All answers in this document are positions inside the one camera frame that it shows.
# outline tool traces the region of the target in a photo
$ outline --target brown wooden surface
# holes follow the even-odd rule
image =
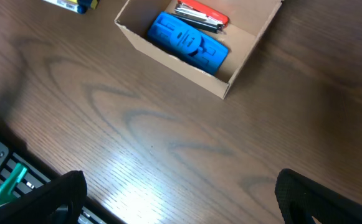
[[[362,204],[362,1],[286,1],[225,100],[137,52],[124,2],[0,0],[0,116],[32,153],[129,223],[281,223],[286,167]]]

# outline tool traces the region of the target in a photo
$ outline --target table surface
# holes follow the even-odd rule
[[[225,100],[114,18],[0,0],[0,117],[128,223],[282,223],[291,168],[362,204],[362,1],[285,1]]]

